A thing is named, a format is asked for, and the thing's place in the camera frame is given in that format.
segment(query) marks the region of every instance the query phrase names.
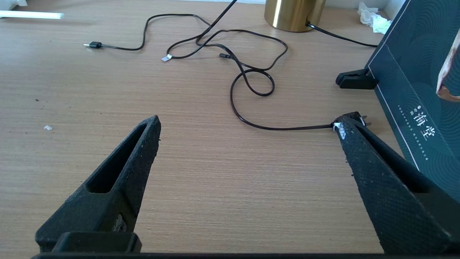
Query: black cable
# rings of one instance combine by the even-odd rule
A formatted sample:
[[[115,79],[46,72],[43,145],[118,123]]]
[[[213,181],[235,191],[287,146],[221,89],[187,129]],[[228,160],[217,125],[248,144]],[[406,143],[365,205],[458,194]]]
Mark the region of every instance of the black cable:
[[[120,49],[120,50],[129,50],[129,51],[136,51],[136,50],[140,50],[142,49],[144,46],[145,46],[145,39],[146,39],[146,34],[147,34],[147,28],[149,26],[149,22],[154,19],[154,18],[158,18],[158,17],[165,17],[165,16],[192,16],[192,17],[195,17],[195,18],[198,18],[199,20],[201,20],[202,22],[204,22],[206,25],[208,25],[208,28],[205,29],[202,33],[200,33],[199,35],[197,36],[194,36],[194,37],[191,37],[191,38],[188,38],[188,39],[185,39],[185,40],[181,40],[181,41],[178,41],[174,44],[172,44],[166,51],[167,53],[167,57],[170,58],[170,59],[185,59],[185,58],[188,58],[192,55],[194,55],[195,53],[197,53],[198,51],[200,51],[202,48],[204,47],[219,47],[223,50],[225,50],[227,52],[227,54],[223,54],[221,53],[219,56],[222,57],[222,58],[228,58],[228,59],[232,59],[235,61],[236,65],[238,66],[238,68],[240,69],[240,74],[237,75],[235,77],[235,79],[233,80],[233,83],[230,87],[230,104],[231,104],[231,107],[232,107],[232,110],[234,112],[234,114],[244,123],[250,125],[250,126],[253,126],[255,128],[259,128],[259,129],[263,129],[263,130],[316,130],[316,129],[327,129],[327,128],[332,128],[332,124],[324,124],[324,125],[316,125],[316,126],[304,126],[304,127],[291,127],[291,128],[273,128],[273,127],[265,127],[265,126],[260,126],[260,125],[257,125],[257,124],[254,124],[252,122],[249,122],[247,121],[245,118],[243,118],[243,116],[241,116],[241,114],[239,114],[239,112],[237,111],[236,107],[235,107],[235,104],[234,104],[234,101],[233,101],[233,89],[235,88],[235,85],[236,85],[236,82],[240,79],[240,77],[243,77],[244,79],[244,82],[246,83],[247,87],[255,94],[259,95],[259,96],[269,96],[271,95],[274,91],[275,91],[275,81],[273,80],[273,78],[270,76],[269,73],[267,73],[266,71],[270,70],[271,68],[273,68],[273,66],[275,65],[275,63],[279,60],[279,58],[281,58],[281,56],[283,56],[288,50],[288,45],[283,42],[282,40],[280,39],[277,39],[277,38],[274,38],[274,37],[271,37],[271,36],[267,36],[267,35],[263,35],[263,34],[259,34],[259,33],[256,33],[256,32],[253,32],[253,31],[249,31],[249,30],[244,30],[244,29],[230,29],[230,30],[219,30],[217,32],[215,32],[214,34],[212,34],[208,39],[206,39],[203,43],[200,43],[200,40],[219,22],[219,20],[227,13],[227,11],[236,3],[237,0],[232,0],[232,2],[224,9],[224,11],[222,11],[222,13],[216,18],[216,20],[210,24],[208,23],[207,21],[205,21],[203,18],[201,18],[200,16],[198,15],[195,15],[195,14],[159,14],[159,15],[154,15],[150,18],[147,19],[147,21],[145,22],[145,26],[144,26],[144,33],[143,33],[143,38],[142,38],[142,44],[141,46],[137,47],[137,48],[125,48],[125,47],[116,47],[116,46],[110,46],[110,45],[104,45],[100,42],[96,42],[96,41],[93,41],[91,42],[90,44],[85,44],[85,46],[88,46],[88,47],[91,47],[91,48],[101,48],[101,47],[108,47],[108,48],[114,48],[114,49]],[[354,43],[358,43],[358,44],[361,44],[361,45],[365,45],[365,46],[369,46],[369,47],[376,47],[376,45],[370,45],[370,44],[365,44],[365,43],[360,43],[360,42],[357,42],[357,41],[353,41],[353,40],[350,40],[350,39],[347,39],[347,38],[344,38],[344,37],[341,37],[341,36],[338,36],[338,35],[335,35],[333,33],[330,33],[330,32],[327,32],[325,30],[322,30],[321,28],[318,28],[310,23],[307,23],[307,26],[310,26],[320,32],[323,32],[323,33],[326,33],[328,35],[331,35],[333,37],[337,37],[337,38],[340,38],[340,39],[343,39],[343,40],[347,40],[347,41],[351,41],[351,42],[354,42]],[[253,67],[253,66],[250,66],[250,65],[247,65],[241,61],[238,60],[238,58],[236,57],[236,55],[225,45],[223,44],[219,44],[219,43],[214,43],[214,44],[208,44],[215,36],[217,36],[219,33],[222,33],[222,32],[244,32],[244,33],[249,33],[249,34],[252,34],[252,35],[256,35],[256,36],[260,36],[260,37],[264,37],[264,38],[267,38],[267,39],[271,39],[271,40],[275,40],[279,43],[281,43],[284,47],[285,47],[285,50],[280,54],[278,55],[275,60],[273,61],[273,63],[267,67],[267,68],[258,68],[258,67]],[[171,54],[171,51],[179,44],[181,43],[184,43],[184,42],[188,42],[188,41],[191,41],[191,40],[195,40],[195,44],[198,46],[194,51],[192,51],[191,53],[187,54],[187,55],[184,55],[184,56],[174,56]],[[249,84],[249,81],[247,79],[247,76],[246,74],[247,73],[250,73],[250,72],[256,72],[256,73],[260,73],[264,76],[266,76],[270,82],[271,82],[271,90],[267,93],[260,93],[258,91],[256,91],[254,88],[251,87],[251,85]]]
[[[307,22],[307,23],[305,24],[305,26],[310,27],[310,28],[312,28],[312,29],[315,29],[315,30],[317,30],[317,31],[319,31],[319,32],[322,32],[322,33],[324,33],[324,34],[327,34],[327,35],[329,35],[329,36],[332,36],[332,37],[341,39],[341,40],[351,41],[351,42],[353,42],[353,43],[356,43],[356,44],[359,44],[359,45],[363,45],[363,46],[367,46],[367,47],[378,47],[378,45],[373,45],[373,44],[362,43],[362,42],[359,42],[359,41],[354,41],[354,40],[351,40],[351,39],[348,39],[348,38],[339,36],[339,35],[337,35],[337,34],[334,34],[334,33],[332,33],[332,32],[328,32],[327,30],[321,29],[321,28],[319,28],[319,27],[316,26],[316,25],[312,25],[310,22]]]

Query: brass lamp base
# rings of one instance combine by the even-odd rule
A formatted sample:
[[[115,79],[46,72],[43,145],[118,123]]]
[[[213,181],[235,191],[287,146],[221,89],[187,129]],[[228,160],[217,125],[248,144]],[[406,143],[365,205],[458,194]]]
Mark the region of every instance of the brass lamp base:
[[[310,22],[318,25],[326,0],[267,0],[265,20],[273,27],[303,32],[312,28],[305,26]]]

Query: white pipe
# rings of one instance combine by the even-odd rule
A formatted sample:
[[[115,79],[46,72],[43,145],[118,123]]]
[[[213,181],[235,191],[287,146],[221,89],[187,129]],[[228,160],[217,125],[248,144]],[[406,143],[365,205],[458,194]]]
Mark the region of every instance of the white pipe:
[[[64,14],[57,12],[0,11],[0,17],[61,19]]]

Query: crumpled tissue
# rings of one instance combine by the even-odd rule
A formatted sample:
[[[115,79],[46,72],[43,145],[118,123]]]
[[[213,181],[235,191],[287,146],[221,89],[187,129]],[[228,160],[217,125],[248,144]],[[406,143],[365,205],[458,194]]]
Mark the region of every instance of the crumpled tissue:
[[[378,8],[369,8],[363,2],[359,3],[358,14],[361,16],[361,23],[372,27],[375,33],[385,34],[391,21],[378,15],[378,11]]]

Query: wooden desk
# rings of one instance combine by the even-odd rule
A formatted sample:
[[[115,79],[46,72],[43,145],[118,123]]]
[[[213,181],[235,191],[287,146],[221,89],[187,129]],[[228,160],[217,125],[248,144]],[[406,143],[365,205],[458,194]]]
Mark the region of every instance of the wooden desk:
[[[20,10],[63,12],[66,18],[0,20],[5,258],[38,253],[36,230],[138,122],[154,114],[163,125],[161,146],[135,230],[144,252],[382,252],[335,133],[270,132],[240,122],[229,104],[238,69],[218,58],[219,49],[160,60],[169,45],[204,30],[202,23],[158,19],[139,52],[82,45],[137,47],[147,17],[190,12],[212,21],[226,5],[41,0]],[[374,92],[334,84],[340,72],[362,68],[373,49],[319,32],[276,30],[263,12],[262,5],[236,4],[217,25],[272,35],[290,47],[270,71],[277,83],[271,97],[255,96],[239,83],[241,113],[263,125],[300,126],[330,123],[357,110],[399,150]],[[382,37],[361,25],[354,10],[326,9],[321,26],[369,43]],[[282,51],[246,34],[216,41],[260,67]],[[268,88],[265,78],[250,80],[257,89]]]

